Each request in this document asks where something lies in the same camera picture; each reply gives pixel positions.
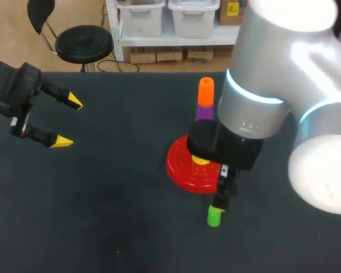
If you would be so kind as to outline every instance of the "black cable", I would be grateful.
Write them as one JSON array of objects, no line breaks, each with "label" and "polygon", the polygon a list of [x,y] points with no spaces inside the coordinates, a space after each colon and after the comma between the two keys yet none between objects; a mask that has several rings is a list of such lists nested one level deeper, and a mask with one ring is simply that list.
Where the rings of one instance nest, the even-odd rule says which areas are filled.
[{"label": "black cable", "polygon": [[[103,24],[105,23],[105,16],[108,15],[107,13],[106,13],[106,14],[103,13],[103,9],[105,8],[105,4],[106,4],[106,1],[103,2],[102,11],[101,11],[101,13],[102,13],[101,26],[102,26],[102,27],[103,27]],[[120,16],[120,11],[119,11],[119,9],[118,9],[118,19],[120,20],[120,17],[119,17],[119,16]],[[113,57],[114,57],[115,60],[102,60],[102,61],[99,61],[99,62],[97,63],[97,69],[98,69],[98,70],[100,70],[101,72],[108,72],[108,71],[105,71],[105,70],[101,69],[101,68],[99,67],[99,65],[102,64],[102,63],[104,63],[104,62],[109,61],[109,62],[111,62],[111,63],[116,63],[116,65],[117,65],[117,67],[118,67],[118,69],[119,69],[120,72],[124,72],[124,71],[121,70],[119,64],[129,64],[129,65],[133,65],[133,66],[136,67],[136,73],[139,72],[140,67],[139,67],[137,64],[132,64],[132,63],[129,63],[128,61],[117,61],[117,60],[116,60],[116,57],[115,57],[115,54],[114,54],[114,51],[112,51],[112,54],[113,54]]]},{"label": "black cable", "polygon": [[99,67],[100,64],[102,64],[102,63],[104,63],[104,62],[106,62],[106,61],[109,61],[109,62],[111,62],[111,63],[116,63],[116,65],[118,66],[118,69],[119,69],[120,72],[124,72],[124,71],[121,70],[119,64],[129,64],[129,65],[133,65],[133,66],[136,67],[136,71],[135,71],[136,73],[138,73],[138,72],[140,71],[140,67],[139,67],[139,65],[137,65],[137,64],[132,64],[132,63],[129,63],[128,61],[116,61],[116,59],[115,59],[115,60],[102,60],[102,61],[99,61],[99,62],[97,63],[97,69],[100,70],[101,72],[108,72],[108,71],[105,71],[105,70],[103,70],[103,69],[101,69],[101,68]]},{"label": "black cable", "polygon": [[105,8],[105,4],[106,4],[106,0],[103,2],[103,5],[102,5],[102,10],[101,10],[101,13],[102,13],[102,19],[101,19],[101,26],[103,27],[103,24],[105,23],[105,16],[107,16],[108,14],[104,14],[103,13],[103,9]]},{"label": "black cable", "polygon": [[[105,4],[106,4],[106,1],[103,2],[103,5],[102,5],[102,19],[101,19],[101,26],[103,27],[103,25],[105,24],[105,17],[108,15],[108,13],[103,13],[103,9],[105,8]],[[120,10],[118,9],[118,20],[120,20]]]}]

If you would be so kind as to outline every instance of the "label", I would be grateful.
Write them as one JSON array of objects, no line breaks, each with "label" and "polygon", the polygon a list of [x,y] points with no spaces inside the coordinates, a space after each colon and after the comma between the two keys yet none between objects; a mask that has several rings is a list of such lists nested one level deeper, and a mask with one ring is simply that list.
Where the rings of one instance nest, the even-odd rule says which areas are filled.
[{"label": "label", "polygon": [[227,16],[238,16],[239,15],[239,3],[228,3],[227,4]]}]

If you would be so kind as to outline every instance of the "red base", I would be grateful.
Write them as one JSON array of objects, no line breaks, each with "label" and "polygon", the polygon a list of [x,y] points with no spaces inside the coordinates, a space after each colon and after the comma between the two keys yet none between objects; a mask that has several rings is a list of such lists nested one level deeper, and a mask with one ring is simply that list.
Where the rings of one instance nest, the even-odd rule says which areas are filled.
[{"label": "red base", "polygon": [[177,185],[190,192],[216,192],[220,164],[210,162],[198,165],[187,149],[187,135],[182,136],[170,147],[167,155],[167,171]]}]

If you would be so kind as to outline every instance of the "stool seat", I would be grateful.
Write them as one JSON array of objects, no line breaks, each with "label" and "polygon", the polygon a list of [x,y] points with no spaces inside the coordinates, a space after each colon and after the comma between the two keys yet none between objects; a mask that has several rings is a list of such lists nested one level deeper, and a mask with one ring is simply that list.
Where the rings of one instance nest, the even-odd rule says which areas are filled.
[{"label": "stool seat", "polygon": [[100,26],[77,26],[62,32],[56,39],[59,58],[73,64],[100,61],[114,48],[111,34]]}]

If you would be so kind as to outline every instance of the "green cylinder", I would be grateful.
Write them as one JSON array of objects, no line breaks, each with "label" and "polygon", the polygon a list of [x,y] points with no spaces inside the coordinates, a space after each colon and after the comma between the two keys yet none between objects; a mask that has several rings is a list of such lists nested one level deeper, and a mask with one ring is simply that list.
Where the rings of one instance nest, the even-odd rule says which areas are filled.
[{"label": "green cylinder", "polygon": [[207,223],[213,228],[217,227],[221,223],[221,212],[218,209],[209,207],[209,215],[207,216]]}]

